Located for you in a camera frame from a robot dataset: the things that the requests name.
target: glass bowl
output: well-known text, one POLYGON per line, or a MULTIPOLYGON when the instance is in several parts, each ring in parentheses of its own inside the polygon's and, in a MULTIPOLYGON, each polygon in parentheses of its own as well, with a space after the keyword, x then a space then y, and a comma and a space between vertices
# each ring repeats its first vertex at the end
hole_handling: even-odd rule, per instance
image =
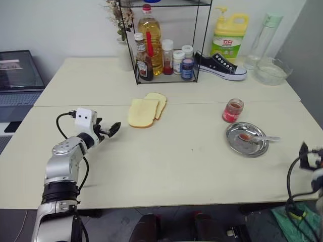
POLYGON ((280 85, 292 73, 292 69, 279 59, 262 58, 255 69, 257 81, 265 85, 280 85))

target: green label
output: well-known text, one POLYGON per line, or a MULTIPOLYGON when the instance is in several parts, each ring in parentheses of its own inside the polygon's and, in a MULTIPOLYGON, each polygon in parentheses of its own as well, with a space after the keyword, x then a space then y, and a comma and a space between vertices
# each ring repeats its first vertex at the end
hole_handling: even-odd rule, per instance
POLYGON ((218 52, 225 58, 236 58, 243 37, 214 35, 211 55, 218 52))

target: laptop screen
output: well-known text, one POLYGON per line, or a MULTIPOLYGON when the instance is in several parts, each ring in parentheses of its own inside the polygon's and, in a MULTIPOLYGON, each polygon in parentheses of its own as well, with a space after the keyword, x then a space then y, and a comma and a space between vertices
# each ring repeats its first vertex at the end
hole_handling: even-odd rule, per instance
POLYGON ((0 52, 0 92, 44 88, 28 50, 0 52))

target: small bottle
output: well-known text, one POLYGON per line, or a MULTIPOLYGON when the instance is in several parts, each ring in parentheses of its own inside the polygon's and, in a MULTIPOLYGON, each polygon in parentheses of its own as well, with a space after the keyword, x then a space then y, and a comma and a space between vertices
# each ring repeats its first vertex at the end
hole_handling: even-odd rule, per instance
POLYGON ((228 102, 222 114, 223 120, 228 123, 234 123, 235 121, 237 121, 239 115, 243 110, 243 106, 244 106, 244 103, 240 99, 238 98, 231 99, 228 102))
POLYGON ((137 44, 136 65, 139 75, 146 81, 153 78, 151 58, 146 52, 146 44, 142 33, 135 33, 135 41, 137 44))
POLYGON ((189 81, 193 77, 194 61, 192 59, 183 59, 182 61, 182 79, 189 81))
POLYGON ((182 50, 175 50, 173 53, 173 71, 174 74, 182 73, 182 61, 185 58, 185 53, 182 50))
POLYGON ((173 47, 174 43, 170 39, 164 39, 161 44, 163 49, 164 71, 165 75, 173 73, 173 47))
POLYGON ((183 45, 182 51, 185 53, 185 58, 193 59, 193 47, 190 45, 183 45))

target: clear water bottle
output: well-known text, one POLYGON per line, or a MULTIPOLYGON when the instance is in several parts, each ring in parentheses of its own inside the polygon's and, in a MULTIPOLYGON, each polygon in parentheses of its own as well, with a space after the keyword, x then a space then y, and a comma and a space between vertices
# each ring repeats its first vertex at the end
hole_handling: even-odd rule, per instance
POLYGON ((250 54, 245 60, 245 68, 249 70, 255 69, 257 62, 263 57, 267 50, 282 18, 282 16, 266 14, 262 23, 262 28, 254 40, 250 54))

